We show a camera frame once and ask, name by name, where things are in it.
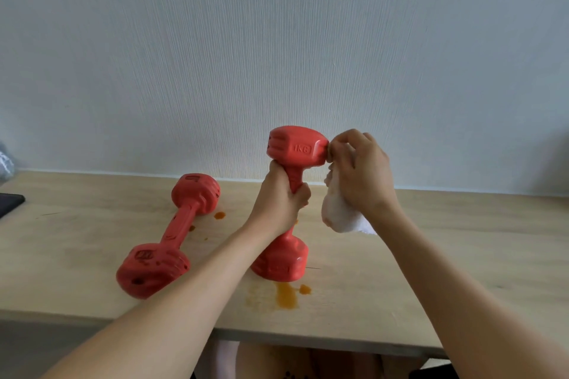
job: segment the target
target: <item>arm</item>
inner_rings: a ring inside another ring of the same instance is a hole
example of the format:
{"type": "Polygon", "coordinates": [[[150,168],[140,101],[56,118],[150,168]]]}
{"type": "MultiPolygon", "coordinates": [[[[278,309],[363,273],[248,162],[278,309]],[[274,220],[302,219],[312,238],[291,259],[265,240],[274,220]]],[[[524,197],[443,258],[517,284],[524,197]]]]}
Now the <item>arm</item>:
{"type": "Polygon", "coordinates": [[[276,162],[251,216],[203,263],[125,313],[43,379],[188,379],[225,304],[255,258],[294,225],[308,201],[276,162]]]}
{"type": "Polygon", "coordinates": [[[371,135],[340,134],[332,155],[342,194],[391,250],[461,379],[567,377],[569,354],[561,346],[524,324],[405,216],[389,158],[371,135]],[[354,161],[345,143],[355,148],[354,161]]]}

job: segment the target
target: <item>hand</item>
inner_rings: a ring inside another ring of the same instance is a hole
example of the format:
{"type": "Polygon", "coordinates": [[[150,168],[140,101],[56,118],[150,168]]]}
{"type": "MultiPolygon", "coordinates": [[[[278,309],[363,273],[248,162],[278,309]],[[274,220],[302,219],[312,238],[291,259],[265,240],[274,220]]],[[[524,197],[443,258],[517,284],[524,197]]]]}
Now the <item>hand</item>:
{"type": "Polygon", "coordinates": [[[247,224],[260,224],[263,230],[269,229],[272,240],[293,227],[298,211],[309,203],[310,194],[306,183],[293,194],[288,175],[274,160],[271,162],[265,181],[260,186],[247,224]]]}
{"type": "Polygon", "coordinates": [[[369,133],[345,131],[332,140],[330,151],[328,160],[340,172],[340,191],[352,207],[364,216],[379,208],[399,209],[389,157],[369,133]]]}

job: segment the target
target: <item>forearm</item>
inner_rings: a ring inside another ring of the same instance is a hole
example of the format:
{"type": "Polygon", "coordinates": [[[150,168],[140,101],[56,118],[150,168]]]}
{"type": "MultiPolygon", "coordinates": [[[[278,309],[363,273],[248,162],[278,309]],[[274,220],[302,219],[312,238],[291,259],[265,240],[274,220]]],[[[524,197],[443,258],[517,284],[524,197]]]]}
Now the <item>forearm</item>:
{"type": "Polygon", "coordinates": [[[44,379],[188,379],[238,282],[272,238],[261,223],[239,229],[202,264],[85,342],[44,379]]]}
{"type": "Polygon", "coordinates": [[[368,216],[429,316],[459,376],[561,378],[565,351],[449,261],[399,209],[368,216]]]}

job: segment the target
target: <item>person's left hand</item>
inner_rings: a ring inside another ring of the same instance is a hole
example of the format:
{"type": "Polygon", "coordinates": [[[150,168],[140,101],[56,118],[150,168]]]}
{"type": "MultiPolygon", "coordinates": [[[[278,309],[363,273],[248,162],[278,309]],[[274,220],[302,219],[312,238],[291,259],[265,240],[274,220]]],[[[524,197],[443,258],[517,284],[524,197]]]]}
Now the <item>person's left hand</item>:
{"type": "Polygon", "coordinates": [[[310,194],[306,183],[293,194],[284,168],[273,160],[247,224],[262,225],[274,239],[293,227],[298,211],[309,203],[310,194]]]}

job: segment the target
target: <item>person's right hand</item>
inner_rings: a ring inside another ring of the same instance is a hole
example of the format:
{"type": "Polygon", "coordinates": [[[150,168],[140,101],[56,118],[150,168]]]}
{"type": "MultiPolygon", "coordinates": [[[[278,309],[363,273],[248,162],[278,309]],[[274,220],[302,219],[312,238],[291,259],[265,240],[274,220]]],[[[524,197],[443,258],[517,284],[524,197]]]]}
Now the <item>person's right hand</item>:
{"type": "Polygon", "coordinates": [[[350,129],[339,134],[330,143],[328,160],[340,172],[342,196],[364,216],[399,209],[389,157],[369,133],[350,129]]]}

